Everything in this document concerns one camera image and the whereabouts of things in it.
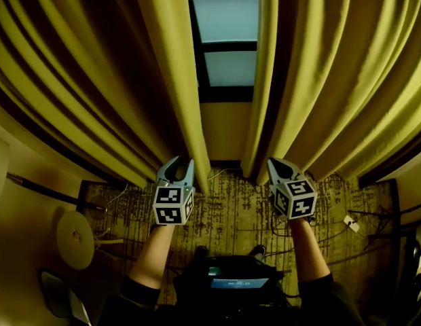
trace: shoe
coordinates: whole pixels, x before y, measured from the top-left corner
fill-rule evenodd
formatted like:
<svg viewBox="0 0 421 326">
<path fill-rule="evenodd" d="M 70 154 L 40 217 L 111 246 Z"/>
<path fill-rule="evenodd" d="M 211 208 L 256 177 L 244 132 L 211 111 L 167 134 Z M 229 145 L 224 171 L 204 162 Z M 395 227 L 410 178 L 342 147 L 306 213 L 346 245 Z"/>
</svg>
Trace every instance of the shoe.
<svg viewBox="0 0 421 326">
<path fill-rule="evenodd" d="M 193 260 L 196 261 L 196 260 L 200 260 L 200 259 L 205 259 L 207 257 L 209 257 L 208 248 L 200 245 L 199 247 L 196 248 L 196 252 L 194 253 Z"/>
<path fill-rule="evenodd" d="M 250 251 L 249 256 L 261 255 L 262 257 L 266 254 L 266 248 L 264 245 L 257 245 L 253 250 Z"/>
</svg>

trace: window frame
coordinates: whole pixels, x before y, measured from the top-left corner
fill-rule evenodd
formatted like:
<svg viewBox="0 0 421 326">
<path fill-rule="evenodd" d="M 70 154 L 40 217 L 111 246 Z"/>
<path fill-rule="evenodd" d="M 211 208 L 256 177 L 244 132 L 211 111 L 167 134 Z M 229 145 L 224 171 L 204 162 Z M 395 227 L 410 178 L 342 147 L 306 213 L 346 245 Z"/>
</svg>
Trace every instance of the window frame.
<svg viewBox="0 0 421 326">
<path fill-rule="evenodd" d="M 222 41 L 202 43 L 193 0 L 188 0 L 191 18 L 192 39 L 196 57 L 198 96 L 200 103 L 250 103 L 253 101 L 254 86 L 211 87 L 206 66 L 205 53 L 257 51 L 257 41 Z"/>
</svg>

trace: forearm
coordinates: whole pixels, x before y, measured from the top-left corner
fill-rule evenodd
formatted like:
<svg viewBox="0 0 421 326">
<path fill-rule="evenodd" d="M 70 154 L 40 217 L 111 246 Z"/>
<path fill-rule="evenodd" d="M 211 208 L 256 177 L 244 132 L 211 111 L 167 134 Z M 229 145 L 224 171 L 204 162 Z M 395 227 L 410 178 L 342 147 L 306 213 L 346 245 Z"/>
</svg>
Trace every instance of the forearm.
<svg viewBox="0 0 421 326">
<path fill-rule="evenodd" d="M 160 289 L 175 226 L 156 227 L 133 265 L 129 277 L 136 282 Z"/>
<path fill-rule="evenodd" d="M 316 280 L 330 274 L 330 269 L 319 249 L 313 229 L 305 219 L 290 220 L 298 282 Z"/>
</svg>

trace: window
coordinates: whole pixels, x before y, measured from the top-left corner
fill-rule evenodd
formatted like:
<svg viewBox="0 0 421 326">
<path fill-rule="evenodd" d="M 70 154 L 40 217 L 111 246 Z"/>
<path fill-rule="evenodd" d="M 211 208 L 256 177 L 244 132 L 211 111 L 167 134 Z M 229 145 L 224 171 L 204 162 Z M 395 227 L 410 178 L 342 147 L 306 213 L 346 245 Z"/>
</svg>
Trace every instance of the window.
<svg viewBox="0 0 421 326">
<path fill-rule="evenodd" d="M 201 103 L 252 101 L 259 0 L 189 0 Z"/>
</svg>

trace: black sleeve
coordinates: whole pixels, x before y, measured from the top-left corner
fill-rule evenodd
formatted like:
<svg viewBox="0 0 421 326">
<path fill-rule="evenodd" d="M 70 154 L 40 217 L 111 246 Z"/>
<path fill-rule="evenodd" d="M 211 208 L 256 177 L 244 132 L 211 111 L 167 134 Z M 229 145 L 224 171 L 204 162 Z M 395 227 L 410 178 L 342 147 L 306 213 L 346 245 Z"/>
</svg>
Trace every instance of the black sleeve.
<svg viewBox="0 0 421 326">
<path fill-rule="evenodd" d="M 364 325 L 348 292 L 331 274 L 298 287 L 303 325 Z"/>
<path fill-rule="evenodd" d="M 146 325 L 153 318 L 160 290 L 133 281 L 126 276 L 122 296 L 111 296 L 105 301 L 98 326 Z"/>
</svg>

